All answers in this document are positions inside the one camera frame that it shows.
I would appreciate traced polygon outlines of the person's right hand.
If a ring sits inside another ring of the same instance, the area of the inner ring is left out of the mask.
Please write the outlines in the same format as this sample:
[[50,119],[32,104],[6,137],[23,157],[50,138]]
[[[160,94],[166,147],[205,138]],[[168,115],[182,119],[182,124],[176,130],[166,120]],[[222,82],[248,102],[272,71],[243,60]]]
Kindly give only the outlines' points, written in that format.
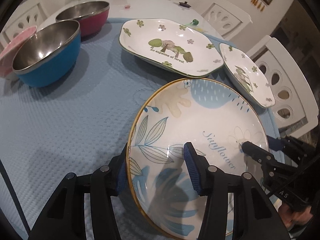
[[298,212],[292,211],[285,202],[283,202],[279,207],[278,214],[290,233],[301,231],[313,218],[310,206],[308,206],[304,211]]

